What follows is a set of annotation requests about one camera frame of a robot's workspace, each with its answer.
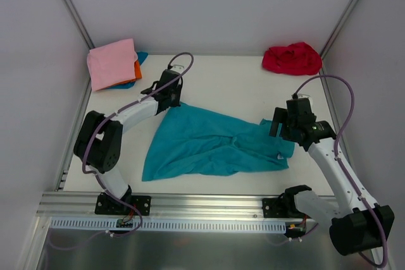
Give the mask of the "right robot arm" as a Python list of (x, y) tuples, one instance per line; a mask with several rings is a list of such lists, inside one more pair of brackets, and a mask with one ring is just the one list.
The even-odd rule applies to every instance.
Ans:
[(390, 206), (381, 206), (365, 189), (341, 152), (337, 136), (327, 121), (318, 121), (307, 98), (293, 98), (286, 108), (274, 110), (272, 137), (302, 147), (315, 161), (336, 199), (332, 205), (306, 185), (286, 189), (282, 208), (291, 218), (305, 214), (328, 230), (337, 252), (350, 255), (375, 248), (387, 251), (394, 222)]

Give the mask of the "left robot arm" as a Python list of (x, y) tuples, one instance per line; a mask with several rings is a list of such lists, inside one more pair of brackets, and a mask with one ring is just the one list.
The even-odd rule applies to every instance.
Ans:
[(140, 93), (135, 104), (122, 111), (110, 116), (90, 111), (85, 116), (73, 153), (84, 163), (84, 172), (96, 177), (109, 206), (118, 214), (128, 212), (132, 205), (132, 190), (117, 168), (122, 137), (138, 123), (180, 105), (183, 71), (183, 66), (169, 66)]

